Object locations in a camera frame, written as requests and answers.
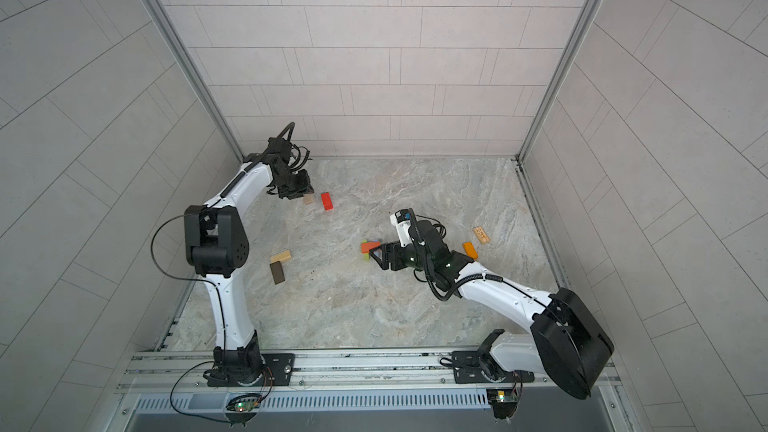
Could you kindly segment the green wood block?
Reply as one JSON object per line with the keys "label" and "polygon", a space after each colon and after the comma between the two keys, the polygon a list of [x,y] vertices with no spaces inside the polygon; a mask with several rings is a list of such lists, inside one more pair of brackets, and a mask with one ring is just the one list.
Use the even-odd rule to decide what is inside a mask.
{"label": "green wood block", "polygon": [[363,240],[361,243],[361,253],[364,260],[368,261],[370,260],[369,253],[367,252],[367,249],[364,247],[368,243],[367,240]]}

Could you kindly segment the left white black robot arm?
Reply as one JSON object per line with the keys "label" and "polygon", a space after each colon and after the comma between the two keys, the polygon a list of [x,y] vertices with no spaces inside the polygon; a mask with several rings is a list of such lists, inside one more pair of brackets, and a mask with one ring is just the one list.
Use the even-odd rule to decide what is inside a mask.
{"label": "left white black robot arm", "polygon": [[241,273],[250,250],[242,216],[263,192],[289,200],[313,192],[304,169],[309,151],[291,137],[288,129],[271,137],[263,152],[244,159],[216,196],[184,212],[186,259],[205,284],[216,324],[213,366],[204,373],[211,387],[250,386],[264,374]]}

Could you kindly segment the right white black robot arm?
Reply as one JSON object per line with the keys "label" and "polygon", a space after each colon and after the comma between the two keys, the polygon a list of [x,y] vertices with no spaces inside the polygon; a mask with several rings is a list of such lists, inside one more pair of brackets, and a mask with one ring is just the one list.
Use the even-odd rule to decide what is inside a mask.
{"label": "right white black robot arm", "polygon": [[530,333],[523,347],[502,329],[491,332],[474,358],[452,359],[449,367],[479,372],[492,383],[519,384],[525,372],[549,377],[576,399],[590,396],[615,347],[608,334],[572,290],[537,290],[495,274],[471,256],[450,249],[444,226],[410,209],[390,217],[398,239],[373,248],[383,270],[410,268],[424,274],[432,295],[440,302],[453,297],[484,305]]}

